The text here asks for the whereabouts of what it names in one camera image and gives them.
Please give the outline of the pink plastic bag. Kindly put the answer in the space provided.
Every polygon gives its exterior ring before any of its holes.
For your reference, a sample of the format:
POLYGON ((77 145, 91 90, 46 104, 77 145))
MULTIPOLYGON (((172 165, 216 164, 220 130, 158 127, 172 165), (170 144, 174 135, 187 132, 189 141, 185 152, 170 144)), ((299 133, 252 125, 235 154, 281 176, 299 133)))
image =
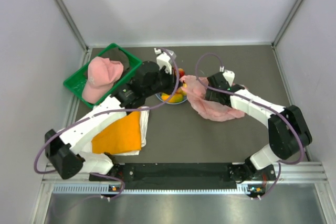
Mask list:
POLYGON ((180 78, 180 81, 187 84, 186 89, 182 89, 186 93, 187 100, 191 107, 204 119, 225 122, 233 119, 240 119, 245 116, 245 113, 233 109, 220 103, 205 100, 206 89, 193 75, 185 75, 180 78))

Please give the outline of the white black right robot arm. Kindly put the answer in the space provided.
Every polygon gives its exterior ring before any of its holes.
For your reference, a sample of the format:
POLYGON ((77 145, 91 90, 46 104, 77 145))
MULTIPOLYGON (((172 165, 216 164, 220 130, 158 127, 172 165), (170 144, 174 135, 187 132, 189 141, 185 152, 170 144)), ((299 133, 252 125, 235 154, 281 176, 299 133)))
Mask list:
POLYGON ((312 135, 301 110, 268 102, 250 93, 245 87, 234 84, 234 73, 218 72, 207 78, 205 99, 226 105, 262 123, 268 130, 269 143, 245 159, 242 165, 232 165, 232 179, 241 183, 256 180, 264 168, 284 161, 296 153, 304 156, 304 148, 312 143, 312 135))

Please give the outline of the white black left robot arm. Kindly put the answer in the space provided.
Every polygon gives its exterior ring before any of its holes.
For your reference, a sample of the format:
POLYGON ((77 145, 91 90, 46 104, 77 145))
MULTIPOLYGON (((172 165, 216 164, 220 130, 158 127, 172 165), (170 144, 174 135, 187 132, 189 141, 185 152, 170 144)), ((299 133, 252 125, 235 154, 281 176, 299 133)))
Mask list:
POLYGON ((83 151, 92 139, 112 123, 143 108, 146 98, 159 92, 172 94, 179 87, 178 68, 174 61, 145 61, 131 80, 121 85, 85 118, 55 132, 50 130, 45 140, 45 155, 62 179, 78 173, 102 175, 114 180, 119 168, 110 154, 83 151))

